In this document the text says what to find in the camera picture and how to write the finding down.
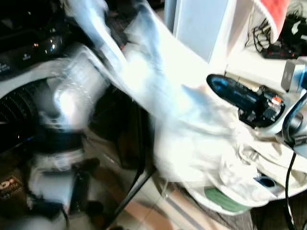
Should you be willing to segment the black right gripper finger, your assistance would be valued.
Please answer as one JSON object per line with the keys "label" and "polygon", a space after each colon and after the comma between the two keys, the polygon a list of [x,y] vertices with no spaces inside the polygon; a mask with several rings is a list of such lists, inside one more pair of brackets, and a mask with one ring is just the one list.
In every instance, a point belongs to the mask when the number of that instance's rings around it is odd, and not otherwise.
{"label": "black right gripper finger", "polygon": [[235,79],[219,74],[209,74],[207,83],[219,98],[237,107],[239,112],[263,113],[260,95]]}

